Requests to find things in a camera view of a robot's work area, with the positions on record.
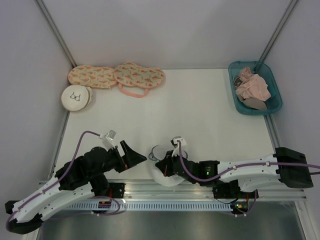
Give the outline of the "white mesh laundry bag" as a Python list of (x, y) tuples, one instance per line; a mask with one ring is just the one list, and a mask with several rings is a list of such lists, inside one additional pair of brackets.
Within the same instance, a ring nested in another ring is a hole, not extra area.
[(181, 184), (184, 179), (176, 174), (173, 176), (164, 176), (164, 174), (156, 167), (156, 163), (163, 160), (168, 151), (174, 150), (170, 144), (159, 144), (151, 149), (148, 155), (148, 169), (154, 181), (164, 187), (174, 187)]

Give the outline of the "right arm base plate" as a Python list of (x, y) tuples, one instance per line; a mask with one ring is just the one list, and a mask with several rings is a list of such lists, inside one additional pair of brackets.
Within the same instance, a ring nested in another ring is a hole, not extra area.
[(212, 188), (213, 196), (215, 199), (254, 199), (255, 192), (244, 192), (240, 189), (239, 186), (231, 185), (218, 185), (217, 187)]

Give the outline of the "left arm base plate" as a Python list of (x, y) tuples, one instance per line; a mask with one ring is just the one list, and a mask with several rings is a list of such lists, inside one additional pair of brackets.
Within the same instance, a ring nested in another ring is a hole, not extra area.
[(106, 188), (100, 190), (97, 196), (123, 199), (125, 194), (125, 186), (126, 185), (123, 182), (111, 182)]

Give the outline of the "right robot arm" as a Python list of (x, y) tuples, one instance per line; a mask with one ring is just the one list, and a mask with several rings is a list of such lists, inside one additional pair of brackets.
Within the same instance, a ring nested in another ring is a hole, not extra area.
[(215, 199), (254, 197), (261, 188), (285, 185), (291, 189), (314, 186), (306, 156), (286, 147), (277, 147), (274, 154), (239, 162), (205, 160), (194, 162), (185, 151), (173, 155), (161, 145), (155, 146), (149, 159), (154, 180), (165, 187), (187, 181), (211, 188)]

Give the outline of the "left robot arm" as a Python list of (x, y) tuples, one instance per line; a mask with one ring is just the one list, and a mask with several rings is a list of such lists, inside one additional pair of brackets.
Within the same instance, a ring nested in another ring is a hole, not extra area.
[(9, 214), (6, 229), (15, 234), (28, 234), (77, 201), (107, 197), (110, 187), (106, 172), (114, 170), (122, 173), (147, 160), (125, 141), (122, 140), (120, 145), (123, 155), (120, 155), (117, 147), (94, 147), (67, 162), (45, 185), (28, 197), (6, 202), (5, 211)]

